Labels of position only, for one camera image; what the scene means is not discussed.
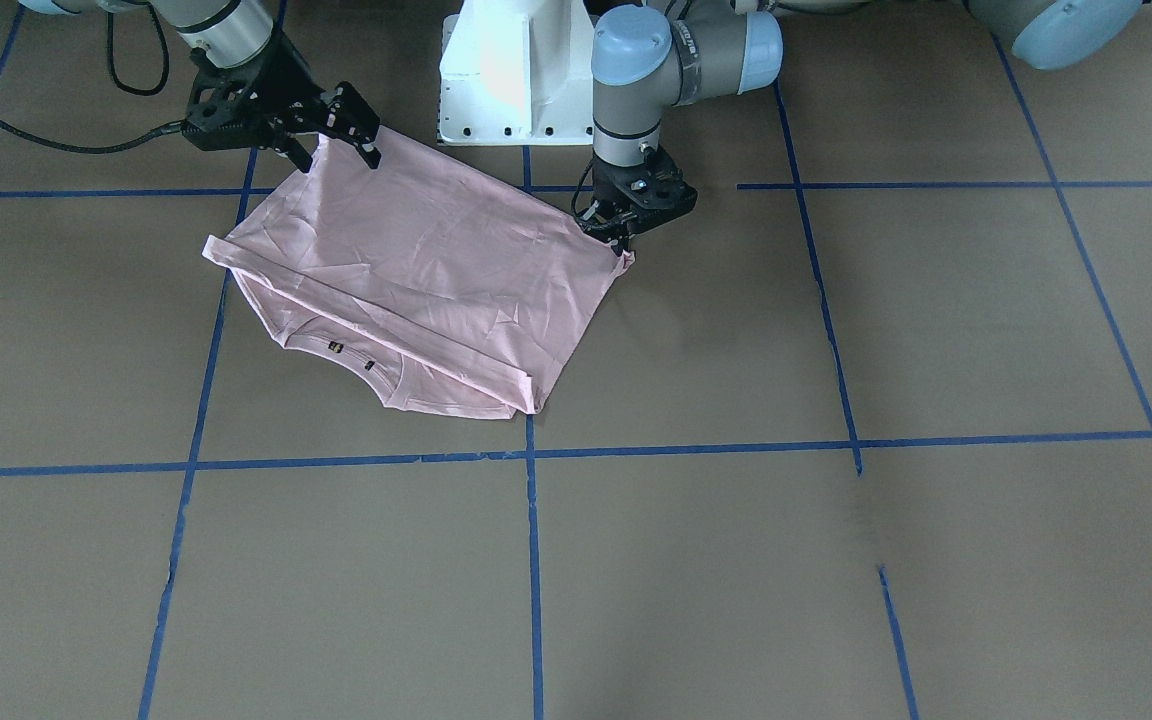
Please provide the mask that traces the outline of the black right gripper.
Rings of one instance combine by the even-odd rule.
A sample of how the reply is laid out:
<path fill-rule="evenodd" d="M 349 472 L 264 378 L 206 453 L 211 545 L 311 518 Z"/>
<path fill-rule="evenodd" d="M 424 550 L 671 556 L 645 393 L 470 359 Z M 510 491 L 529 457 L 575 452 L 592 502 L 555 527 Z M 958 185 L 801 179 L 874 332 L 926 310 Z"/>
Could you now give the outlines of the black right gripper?
<path fill-rule="evenodd" d="M 370 169 L 380 167 L 376 109 L 351 83 L 340 82 L 333 90 L 317 85 L 296 47 L 268 45 L 230 68 L 211 63 L 200 47 L 189 59 L 197 73 L 182 135 L 197 149 L 271 150 L 310 173 L 314 152 L 297 137 L 321 135 L 348 143 Z"/>

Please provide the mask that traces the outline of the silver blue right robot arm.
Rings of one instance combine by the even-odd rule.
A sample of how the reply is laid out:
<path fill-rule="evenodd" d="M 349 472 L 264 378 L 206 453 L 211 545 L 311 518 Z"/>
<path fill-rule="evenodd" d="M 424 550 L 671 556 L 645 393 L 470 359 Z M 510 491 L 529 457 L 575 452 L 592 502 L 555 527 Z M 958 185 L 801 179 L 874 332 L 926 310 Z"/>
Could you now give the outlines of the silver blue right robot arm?
<path fill-rule="evenodd" d="M 347 143 L 371 169 L 379 168 L 376 147 L 380 119 L 347 82 L 333 90 L 317 85 L 306 60 L 260 1 L 24 1 L 46 15 L 100 10 L 106 18 L 147 9 L 172 26 L 189 47 L 195 81 L 182 120 L 111 146 L 60 146 L 76 154 L 124 152 L 156 138 L 182 135 L 202 151 L 274 151 L 306 173 L 312 156 L 301 135 Z"/>

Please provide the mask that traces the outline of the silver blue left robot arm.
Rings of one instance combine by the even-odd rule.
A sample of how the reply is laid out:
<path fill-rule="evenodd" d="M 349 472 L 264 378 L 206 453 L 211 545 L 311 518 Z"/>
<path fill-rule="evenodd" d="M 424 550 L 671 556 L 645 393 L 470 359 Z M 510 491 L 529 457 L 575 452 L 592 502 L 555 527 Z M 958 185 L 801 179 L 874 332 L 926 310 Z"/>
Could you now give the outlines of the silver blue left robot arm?
<path fill-rule="evenodd" d="M 698 192 L 660 142 L 670 108 L 773 85 L 785 60 L 781 18 L 840 15 L 861 1 L 643 1 L 613 6 L 591 41 L 591 182 L 581 232 L 621 253 L 635 237 L 695 209 Z M 965 1 L 963 10 L 1037 70 L 1102 50 L 1138 1 Z"/>

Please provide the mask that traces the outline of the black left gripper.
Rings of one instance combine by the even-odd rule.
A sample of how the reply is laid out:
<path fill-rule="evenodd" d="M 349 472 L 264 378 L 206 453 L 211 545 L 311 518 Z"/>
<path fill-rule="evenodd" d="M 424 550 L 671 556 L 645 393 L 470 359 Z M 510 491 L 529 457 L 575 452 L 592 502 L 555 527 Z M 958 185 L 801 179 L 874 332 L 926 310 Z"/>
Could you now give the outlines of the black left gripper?
<path fill-rule="evenodd" d="M 634 167 L 593 156 L 586 173 L 593 200 L 576 211 L 576 223 L 594 240 L 612 241 L 617 258 L 630 252 L 632 238 L 685 217 L 698 202 L 698 191 L 662 146 L 647 149 Z"/>

